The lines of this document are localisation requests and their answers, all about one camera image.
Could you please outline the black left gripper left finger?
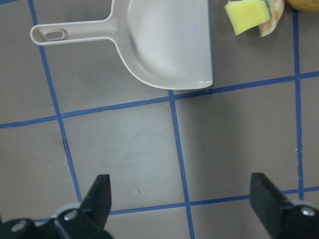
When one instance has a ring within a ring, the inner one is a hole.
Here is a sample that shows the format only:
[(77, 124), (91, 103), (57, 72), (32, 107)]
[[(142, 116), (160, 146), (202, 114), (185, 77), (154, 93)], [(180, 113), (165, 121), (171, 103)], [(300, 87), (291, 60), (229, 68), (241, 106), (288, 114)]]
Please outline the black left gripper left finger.
[(54, 219), (61, 239), (109, 239), (104, 229), (110, 213), (110, 176), (98, 175), (82, 203)]

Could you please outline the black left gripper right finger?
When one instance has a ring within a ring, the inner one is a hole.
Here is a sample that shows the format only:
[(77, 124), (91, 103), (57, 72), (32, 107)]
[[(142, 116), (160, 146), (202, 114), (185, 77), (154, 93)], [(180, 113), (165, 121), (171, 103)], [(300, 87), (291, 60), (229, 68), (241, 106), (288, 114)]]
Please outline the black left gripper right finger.
[(319, 209), (288, 199), (264, 173), (252, 173), (250, 205), (272, 239), (317, 239)]

